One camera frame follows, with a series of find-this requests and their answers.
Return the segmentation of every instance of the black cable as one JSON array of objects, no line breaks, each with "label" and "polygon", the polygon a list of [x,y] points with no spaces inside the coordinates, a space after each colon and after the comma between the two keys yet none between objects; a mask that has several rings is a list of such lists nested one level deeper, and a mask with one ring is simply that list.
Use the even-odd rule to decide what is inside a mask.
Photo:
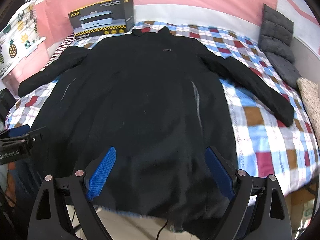
[{"label": "black cable", "polygon": [[26,216],[28,216],[27,213],[23,210],[23,208],[22,208],[21,206],[19,206],[17,203],[15,203],[15,201],[13,201],[13,200],[2,190],[1,187],[0,187],[0,193],[1,193],[4,197],[7,197],[17,208],[19,208],[19,209],[22,211],[22,213],[24,213]]},{"label": "black cable", "polygon": [[75,226],[75,227],[73,228],[73,230],[75,231],[75,233],[78,232],[80,229],[81,229],[81,225],[80,225],[80,224],[77,225],[77,226]]},{"label": "black cable", "polygon": [[156,240],[159,240],[159,235],[160,235],[160,233],[161,233],[161,231],[162,231],[162,229],[164,229],[165,228],[165,226],[168,224],[168,221],[169,221],[169,219],[167,219],[167,222],[164,224],[164,226],[163,227],[161,227],[161,229],[159,230],[159,232],[158,232],[158,234],[157,234],[157,238],[156,238]]},{"label": "black cable", "polygon": [[72,216],[71,223],[72,223],[72,222],[73,222],[73,220],[75,219],[75,214],[76,214],[76,210],[73,212],[73,216]]}]

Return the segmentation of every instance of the printed appliance image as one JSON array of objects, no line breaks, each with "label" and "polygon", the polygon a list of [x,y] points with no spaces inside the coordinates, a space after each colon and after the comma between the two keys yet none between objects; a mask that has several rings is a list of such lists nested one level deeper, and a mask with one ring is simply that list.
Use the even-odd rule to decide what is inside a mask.
[{"label": "printed appliance image", "polygon": [[98,13],[95,11],[91,12],[90,15],[81,17],[79,20],[83,29],[112,24],[112,12],[103,11]]}]

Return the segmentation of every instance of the gray seat cushion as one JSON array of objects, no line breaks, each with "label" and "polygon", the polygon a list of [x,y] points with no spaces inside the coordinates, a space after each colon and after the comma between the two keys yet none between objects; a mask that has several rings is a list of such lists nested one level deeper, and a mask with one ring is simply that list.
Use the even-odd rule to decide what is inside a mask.
[{"label": "gray seat cushion", "polygon": [[293,22],[264,4],[258,47],[265,53],[279,76],[289,86],[297,89],[297,79],[301,75],[293,65],[294,55],[289,47],[292,33]]},{"label": "gray seat cushion", "polygon": [[301,75],[296,67],[279,55],[271,52],[266,52],[265,54],[270,61],[270,64],[273,66],[282,80],[292,88],[298,89],[297,79],[300,78]]}]

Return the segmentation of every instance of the cardboard box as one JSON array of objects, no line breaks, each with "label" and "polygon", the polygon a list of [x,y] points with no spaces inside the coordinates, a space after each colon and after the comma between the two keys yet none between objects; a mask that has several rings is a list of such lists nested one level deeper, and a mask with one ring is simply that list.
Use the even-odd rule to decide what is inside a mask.
[{"label": "cardboard box", "polygon": [[126,33],[134,26],[133,0],[106,0],[68,14],[76,39]]}]

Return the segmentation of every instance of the plaid bed sheet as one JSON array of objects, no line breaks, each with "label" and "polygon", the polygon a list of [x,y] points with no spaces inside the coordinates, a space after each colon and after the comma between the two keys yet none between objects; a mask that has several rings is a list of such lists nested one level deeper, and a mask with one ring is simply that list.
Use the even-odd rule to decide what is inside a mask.
[{"label": "plaid bed sheet", "polygon": [[[285,195],[307,184],[318,173],[319,167],[318,145],[309,118],[298,93],[281,80],[257,43],[230,30],[207,26],[145,21],[136,24],[135,28],[143,32],[157,32],[164,26],[173,35],[198,39],[218,56],[235,57],[290,101],[295,113],[293,125],[287,128],[248,90],[230,80],[220,80],[235,133],[239,169],[257,177],[275,174]],[[119,34],[79,41],[71,35],[58,47],[48,64],[69,45],[91,49],[103,38],[115,35]],[[57,81],[21,98],[10,110],[5,127],[31,126]]]}]

